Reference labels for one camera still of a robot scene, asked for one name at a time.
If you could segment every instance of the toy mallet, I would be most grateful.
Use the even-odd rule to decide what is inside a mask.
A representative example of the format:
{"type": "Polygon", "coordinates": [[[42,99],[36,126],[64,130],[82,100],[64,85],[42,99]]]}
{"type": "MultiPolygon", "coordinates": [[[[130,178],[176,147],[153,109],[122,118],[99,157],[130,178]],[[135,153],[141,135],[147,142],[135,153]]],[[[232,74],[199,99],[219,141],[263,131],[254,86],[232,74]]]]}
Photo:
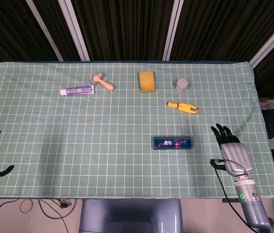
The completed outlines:
{"type": "Polygon", "coordinates": [[[102,80],[103,74],[101,72],[98,72],[93,76],[90,83],[93,85],[96,85],[98,82],[100,82],[101,85],[103,85],[107,90],[112,91],[114,89],[114,86],[111,83],[106,82],[105,80],[102,80]]]}

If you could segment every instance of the yellow sponge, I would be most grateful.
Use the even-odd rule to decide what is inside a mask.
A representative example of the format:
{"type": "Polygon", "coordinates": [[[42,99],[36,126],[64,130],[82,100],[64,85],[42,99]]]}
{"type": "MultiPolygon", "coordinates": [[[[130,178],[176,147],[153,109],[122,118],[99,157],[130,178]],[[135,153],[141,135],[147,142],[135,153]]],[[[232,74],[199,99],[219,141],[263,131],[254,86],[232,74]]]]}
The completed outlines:
{"type": "Polygon", "coordinates": [[[154,76],[152,71],[139,72],[141,92],[152,92],[155,90],[154,76]]]}

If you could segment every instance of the floor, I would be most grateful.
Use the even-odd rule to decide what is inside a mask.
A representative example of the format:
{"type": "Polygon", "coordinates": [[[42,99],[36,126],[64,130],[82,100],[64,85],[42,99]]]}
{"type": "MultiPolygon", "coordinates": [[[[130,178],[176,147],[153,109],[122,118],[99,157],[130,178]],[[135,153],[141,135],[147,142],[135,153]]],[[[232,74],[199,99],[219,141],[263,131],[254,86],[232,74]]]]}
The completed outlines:
{"type": "MultiPolygon", "coordinates": [[[[7,200],[0,200],[0,205],[7,200]]],[[[68,200],[68,208],[61,209],[50,200],[44,200],[61,216],[72,209],[74,200],[68,200]]],[[[41,202],[45,212],[52,217],[59,217],[45,202],[41,202]]],[[[182,211],[185,233],[250,233],[251,231],[238,219],[227,203],[220,199],[182,199],[182,211]]],[[[274,198],[263,199],[268,216],[274,220],[274,198]]],[[[80,224],[82,201],[63,220],[47,218],[39,207],[37,200],[17,200],[0,208],[0,233],[77,233],[80,224]]],[[[233,206],[243,216],[239,203],[233,206]]]]}

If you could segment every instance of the rubber chicken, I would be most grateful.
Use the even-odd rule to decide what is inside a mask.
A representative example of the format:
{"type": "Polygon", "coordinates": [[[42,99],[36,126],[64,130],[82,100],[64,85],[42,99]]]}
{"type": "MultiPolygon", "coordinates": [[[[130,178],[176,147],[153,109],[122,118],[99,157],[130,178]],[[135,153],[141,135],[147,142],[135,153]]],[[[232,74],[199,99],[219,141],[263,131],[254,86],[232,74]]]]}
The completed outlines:
{"type": "Polygon", "coordinates": [[[192,114],[198,114],[198,110],[199,108],[189,104],[189,103],[173,103],[173,102],[168,102],[166,103],[167,106],[169,107],[173,107],[178,109],[181,112],[185,112],[185,113],[192,113],[192,114]]]}

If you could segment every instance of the green grid tablecloth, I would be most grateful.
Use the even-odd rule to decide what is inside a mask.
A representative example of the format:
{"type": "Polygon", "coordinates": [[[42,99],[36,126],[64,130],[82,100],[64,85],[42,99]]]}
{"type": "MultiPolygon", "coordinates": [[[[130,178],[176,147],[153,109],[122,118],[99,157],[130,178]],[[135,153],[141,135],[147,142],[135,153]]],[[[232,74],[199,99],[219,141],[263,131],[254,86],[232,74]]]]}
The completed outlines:
{"type": "MultiPolygon", "coordinates": [[[[221,152],[210,126],[228,126],[250,153],[262,196],[274,196],[274,164],[248,63],[0,63],[0,197],[223,197],[209,164],[221,152]],[[140,71],[156,90],[141,93],[140,71]],[[89,85],[97,71],[114,86],[89,85]],[[178,78],[188,89],[175,89],[178,78]],[[166,102],[188,102],[198,115],[166,102]],[[190,135],[191,150],[153,150],[154,136],[190,135]]],[[[229,196],[233,180],[220,172],[229,196]]]]}

